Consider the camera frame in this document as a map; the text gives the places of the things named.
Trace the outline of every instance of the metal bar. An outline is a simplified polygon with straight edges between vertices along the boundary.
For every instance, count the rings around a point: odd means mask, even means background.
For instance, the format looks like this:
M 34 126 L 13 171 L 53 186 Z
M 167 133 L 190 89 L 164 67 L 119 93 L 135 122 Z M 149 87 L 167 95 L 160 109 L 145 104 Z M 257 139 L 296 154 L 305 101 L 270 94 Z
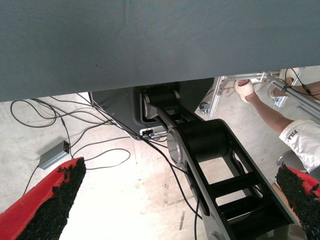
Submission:
M 310 117 L 312 117 L 316 122 L 320 124 L 320 116 L 312 113 L 312 111 L 308 111 L 307 109 L 303 108 L 301 105 L 296 107 L 297 109 L 300 109 L 305 114 L 308 114 Z
M 210 107 L 209 107 L 209 118 L 212 118 L 215 114 L 216 108 L 217 108 L 217 104 L 219 101 L 219 97 L 218 97 L 218 92 L 219 92 L 219 87 L 220 84 L 222 83 L 223 79 L 225 79 L 225 76 L 219 76 L 217 79 L 214 78 L 214 91 L 213 91 L 213 95 L 212 95 L 212 100 L 210 103 Z
M 279 76 L 280 71 L 272 71 L 270 72 L 272 76 Z M 254 72 L 247 74 L 237 74 L 237 75 L 229 75 L 228 78 L 232 78 L 234 80 L 242 80 L 242 79 L 259 79 L 262 81 L 264 77 L 266 77 L 266 72 Z
M 294 79 L 294 81 L 292 82 L 292 86 L 296 85 L 296 83 L 298 82 L 298 77 Z M 278 96 L 273 100 L 273 102 L 278 108 L 282 108 L 287 100 L 287 96 Z
M 286 83 L 275 78 L 274 76 L 268 75 L 267 78 L 271 80 L 271 83 L 274 84 L 278 89 L 283 91 L 285 94 L 297 99 L 303 106 L 313 111 L 317 115 L 320 115 L 320 103 L 309 99 L 306 95 L 296 92 L 290 87 L 286 88 L 287 87 Z

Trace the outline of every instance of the gray fabric panel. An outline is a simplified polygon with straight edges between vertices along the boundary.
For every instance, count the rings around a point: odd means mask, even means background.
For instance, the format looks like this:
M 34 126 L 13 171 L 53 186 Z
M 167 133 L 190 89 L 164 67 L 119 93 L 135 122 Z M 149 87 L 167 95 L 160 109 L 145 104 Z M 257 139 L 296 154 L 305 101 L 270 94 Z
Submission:
M 320 1 L 0 0 L 0 102 L 320 65 Z

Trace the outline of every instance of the concrete floor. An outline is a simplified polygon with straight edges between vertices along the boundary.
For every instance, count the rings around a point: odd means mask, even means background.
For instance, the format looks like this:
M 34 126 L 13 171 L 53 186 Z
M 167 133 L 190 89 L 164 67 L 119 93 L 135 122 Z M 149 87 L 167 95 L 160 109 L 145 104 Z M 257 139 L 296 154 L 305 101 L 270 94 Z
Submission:
M 301 80 L 305 83 L 315 82 L 319 75 L 319 67 L 304 68 Z M 272 101 L 267 96 L 267 89 L 268 86 L 265 86 L 258 95 L 271 106 Z M 276 160 L 289 148 L 279 140 L 277 133 L 265 125 L 252 106 L 242 102 L 236 93 L 229 95 L 230 93 L 223 93 L 215 117 L 227 122 L 268 181 L 273 183 L 278 169 Z M 57 98 L 83 102 L 76 94 Z M 81 108 L 75 103 L 56 102 L 48 97 L 42 99 L 69 112 Z M 0 213 L 21 197 L 32 171 L 39 163 L 40 155 L 61 140 L 67 140 L 60 120 L 47 128 L 25 127 L 11 116 L 10 104 L 0 104 Z M 308 119 L 295 109 L 296 105 L 293 99 L 289 99 L 284 108 L 275 109 L 291 119 Z M 48 123 L 39 119 L 25 103 L 17 103 L 14 113 L 29 124 Z M 97 121 L 93 116 L 79 113 L 80 115 L 87 120 Z M 71 135 L 71 142 L 90 126 L 72 117 L 65 117 L 64 120 Z M 123 136 L 126 136 L 126 133 L 114 126 L 94 128 L 85 134 L 73 152 L 88 143 Z M 87 171 L 60 239 L 194 239 L 194 214 L 183 201 L 166 161 L 145 143 L 126 138 L 93 145 L 76 156 L 88 159 L 114 148 L 128 149 L 131 153 L 130 159 L 117 167 Z M 128 154 L 121 150 L 111 151 L 86 162 L 86 165 L 88 168 L 111 166 L 120 163 L 127 156 Z M 29 187 L 36 185 L 59 163 L 46 170 L 37 169 Z M 214 182 L 230 177 L 228 170 L 222 168 L 223 165 L 223 162 L 215 161 L 215 164 L 208 162 L 202 167 L 210 181 Z M 195 207 L 196 203 L 187 181 L 180 172 L 177 172 L 177 175 L 185 195 Z M 201 221 L 198 221 L 197 235 L 199 240 L 206 239 Z

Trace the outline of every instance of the white shorts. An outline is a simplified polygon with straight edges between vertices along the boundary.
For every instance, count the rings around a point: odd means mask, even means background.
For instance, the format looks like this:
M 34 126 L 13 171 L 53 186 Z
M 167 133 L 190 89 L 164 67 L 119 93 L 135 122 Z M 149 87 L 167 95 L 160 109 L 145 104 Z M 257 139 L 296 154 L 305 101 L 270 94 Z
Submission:
M 320 125 L 312 120 L 297 120 L 289 124 L 279 138 L 300 158 L 310 173 L 320 166 Z

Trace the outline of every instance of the person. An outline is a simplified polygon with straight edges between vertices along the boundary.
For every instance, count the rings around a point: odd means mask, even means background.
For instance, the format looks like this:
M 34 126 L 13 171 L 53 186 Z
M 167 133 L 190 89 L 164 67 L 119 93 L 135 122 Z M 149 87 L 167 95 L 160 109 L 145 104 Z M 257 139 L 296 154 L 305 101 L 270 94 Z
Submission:
M 280 71 L 280 79 L 291 85 L 299 69 L 290 68 Z M 320 100 L 320 81 L 306 84 L 314 97 Z M 300 158 L 307 172 L 316 179 L 320 179 L 320 124 L 312 120 L 292 120 L 262 102 L 255 93 L 250 80 L 237 80 L 234 88 L 241 99 L 251 104 L 264 122 L 279 133 L 279 138 L 288 145 Z M 301 93 L 307 94 L 302 86 L 292 86 Z M 284 92 L 273 88 L 268 90 L 271 98 L 286 96 Z

